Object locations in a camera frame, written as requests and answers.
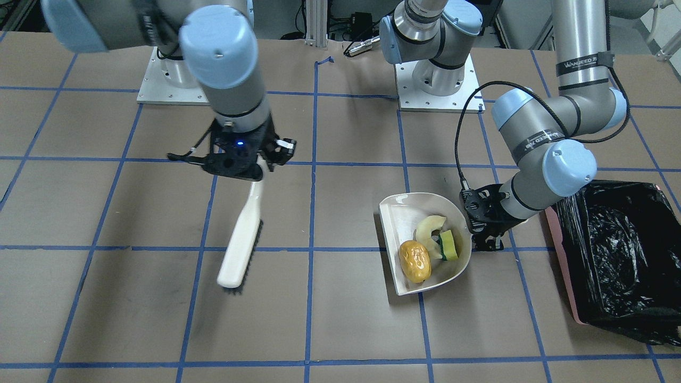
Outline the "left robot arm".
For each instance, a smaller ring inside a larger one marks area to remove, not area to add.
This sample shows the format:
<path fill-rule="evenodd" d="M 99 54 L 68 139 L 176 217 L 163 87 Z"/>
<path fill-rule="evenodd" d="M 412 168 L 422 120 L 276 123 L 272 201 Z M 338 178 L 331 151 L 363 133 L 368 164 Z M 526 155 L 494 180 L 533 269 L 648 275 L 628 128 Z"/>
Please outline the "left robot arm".
<path fill-rule="evenodd" d="M 518 172 L 503 184 L 472 189 L 458 171 L 460 199 L 478 251 L 501 251 L 508 230 L 592 182 L 597 162 L 581 136 L 610 130 L 613 138 L 630 119 L 610 50 L 610 3 L 554 1 L 552 16 L 559 94 L 542 99 L 512 82 L 486 83 L 509 87 L 492 107 L 492 117 Z"/>

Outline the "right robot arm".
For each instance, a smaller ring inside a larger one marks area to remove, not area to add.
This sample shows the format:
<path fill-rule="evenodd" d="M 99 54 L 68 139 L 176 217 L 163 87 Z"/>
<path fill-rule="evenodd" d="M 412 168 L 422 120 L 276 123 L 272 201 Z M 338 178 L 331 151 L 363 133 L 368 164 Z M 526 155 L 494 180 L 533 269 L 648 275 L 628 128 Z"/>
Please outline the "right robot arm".
<path fill-rule="evenodd" d="M 186 64 L 214 112 L 209 152 L 168 153 L 171 162 L 261 181 L 284 165 L 296 141 L 280 138 L 259 61 L 247 1 L 43 1 L 49 30 L 68 50 L 99 53 L 153 46 L 161 59 Z"/>

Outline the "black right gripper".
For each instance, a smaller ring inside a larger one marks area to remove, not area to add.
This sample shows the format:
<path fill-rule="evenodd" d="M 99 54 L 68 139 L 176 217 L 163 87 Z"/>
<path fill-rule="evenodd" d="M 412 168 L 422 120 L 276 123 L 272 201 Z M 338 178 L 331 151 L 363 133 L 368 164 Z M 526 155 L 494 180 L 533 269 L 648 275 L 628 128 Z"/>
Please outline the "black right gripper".
<path fill-rule="evenodd" d="M 265 171 L 285 165 L 295 153 L 296 140 L 280 137 L 272 120 L 248 132 L 214 120 L 187 153 L 168 153 L 168 160 L 198 165 L 214 176 L 262 181 Z"/>

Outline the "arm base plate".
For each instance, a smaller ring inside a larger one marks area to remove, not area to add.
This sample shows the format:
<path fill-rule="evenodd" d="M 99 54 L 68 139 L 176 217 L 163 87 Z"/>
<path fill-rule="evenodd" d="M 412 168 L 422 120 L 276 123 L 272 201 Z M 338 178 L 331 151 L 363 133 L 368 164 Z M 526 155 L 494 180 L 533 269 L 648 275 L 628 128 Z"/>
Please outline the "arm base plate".
<path fill-rule="evenodd" d="M 204 92 L 185 61 L 160 59 L 154 47 L 139 86 L 139 104 L 207 106 Z"/>
<path fill-rule="evenodd" d="M 402 112 L 484 112 L 481 92 L 466 104 L 479 87 L 472 56 L 455 70 L 436 67 L 429 60 L 394 65 L 399 109 Z"/>

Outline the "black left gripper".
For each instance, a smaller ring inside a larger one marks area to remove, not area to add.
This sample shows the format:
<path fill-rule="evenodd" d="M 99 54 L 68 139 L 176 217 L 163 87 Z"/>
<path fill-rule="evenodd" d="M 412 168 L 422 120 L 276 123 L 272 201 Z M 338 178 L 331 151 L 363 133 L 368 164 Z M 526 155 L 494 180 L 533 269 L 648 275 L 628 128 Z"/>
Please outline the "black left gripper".
<path fill-rule="evenodd" d="M 479 189 L 472 189 L 469 184 L 462 186 L 460 199 L 475 249 L 482 252 L 504 250 L 502 237 L 514 224 L 513 216 L 501 204 L 509 194 L 501 191 L 502 184 Z"/>

